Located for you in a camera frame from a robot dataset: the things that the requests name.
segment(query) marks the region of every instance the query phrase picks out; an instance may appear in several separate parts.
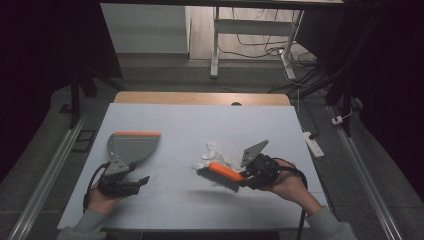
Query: person's left hand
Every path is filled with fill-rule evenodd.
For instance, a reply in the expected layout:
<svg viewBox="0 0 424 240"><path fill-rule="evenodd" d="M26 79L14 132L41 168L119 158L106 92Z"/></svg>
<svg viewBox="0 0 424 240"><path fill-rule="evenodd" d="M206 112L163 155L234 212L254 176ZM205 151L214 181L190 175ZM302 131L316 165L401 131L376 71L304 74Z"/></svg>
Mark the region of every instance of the person's left hand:
<svg viewBox="0 0 424 240"><path fill-rule="evenodd" d="M107 216L112 212L116 204L124 198L125 197L110 198L103 195L97 189L97 183L95 183L89 193L87 208Z"/></svg>

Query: sleeve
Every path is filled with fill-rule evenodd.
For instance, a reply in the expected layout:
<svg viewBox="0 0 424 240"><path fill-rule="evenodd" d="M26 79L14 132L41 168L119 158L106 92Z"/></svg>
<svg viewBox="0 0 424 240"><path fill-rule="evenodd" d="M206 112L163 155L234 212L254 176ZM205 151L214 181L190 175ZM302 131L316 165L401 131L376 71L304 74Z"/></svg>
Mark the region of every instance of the sleeve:
<svg viewBox="0 0 424 240"><path fill-rule="evenodd" d="M322 207L321 210L314 215L307 217L306 221L309 223L309 226L312 231L315 232L318 239L357 239L350 224L339 222L327 206Z"/></svg>
<svg viewBox="0 0 424 240"><path fill-rule="evenodd" d="M106 222L107 217L96 211L87 209L75 225L75 227L66 227L57 236L57 240L104 240L106 239L106 233L100 230L103 224Z"/></svg>

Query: white tabletop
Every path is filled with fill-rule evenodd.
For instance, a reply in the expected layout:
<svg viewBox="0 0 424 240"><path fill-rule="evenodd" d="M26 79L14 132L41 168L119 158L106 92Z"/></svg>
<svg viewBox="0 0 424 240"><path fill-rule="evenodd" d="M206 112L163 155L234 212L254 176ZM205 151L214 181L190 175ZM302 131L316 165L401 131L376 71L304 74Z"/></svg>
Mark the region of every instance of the white tabletop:
<svg viewBox="0 0 424 240"><path fill-rule="evenodd" d="M295 162L305 173L310 191L327 205L293 107L114 103L109 106L59 229L74 226L82 217L82 199L89 179L110 159L106 143L116 131L155 131L162 136L156 151L128 174L128 181L150 176L149 183L138 195L118 204L105 228L297 228L301 209L296 204L250 188L234 193L199 177L191 166L204 161L207 141L216 142L225 156L241 161L245 148L269 140L262 153Z"/></svg>

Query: person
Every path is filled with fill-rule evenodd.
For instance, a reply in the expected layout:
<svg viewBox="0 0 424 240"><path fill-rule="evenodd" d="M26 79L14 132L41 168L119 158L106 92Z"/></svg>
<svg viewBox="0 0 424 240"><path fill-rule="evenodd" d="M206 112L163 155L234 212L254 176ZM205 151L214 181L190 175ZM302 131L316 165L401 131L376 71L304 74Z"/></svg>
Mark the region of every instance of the person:
<svg viewBox="0 0 424 240"><path fill-rule="evenodd" d="M295 167L294 163L284 160L275 160L280 166ZM292 201L302 207L316 239L325 240L354 240L357 239L349 223L339 222L327 206L322 206L318 200L306 189L299 176L292 172L281 171L275 183L261 188L281 198ZM113 208L123 198L109 198L104 196L95 185L89 195L88 208L83 217L74 227L64 228L58 235L58 240L90 239L103 240L106 233L102 226Z"/></svg>

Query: white power strip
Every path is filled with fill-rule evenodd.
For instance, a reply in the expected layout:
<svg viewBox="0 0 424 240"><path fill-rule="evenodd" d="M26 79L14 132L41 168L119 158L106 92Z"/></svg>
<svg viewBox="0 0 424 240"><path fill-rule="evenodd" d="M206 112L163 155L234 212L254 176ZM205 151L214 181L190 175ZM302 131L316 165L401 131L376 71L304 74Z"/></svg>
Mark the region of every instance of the white power strip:
<svg viewBox="0 0 424 240"><path fill-rule="evenodd" d="M317 141L315 139L309 139L309 136L311 135L310 132L304 132L303 136L305 138L306 144L308 144L309 150L311 150L314 157L322 157L324 156L324 152L319 147Z"/></svg>

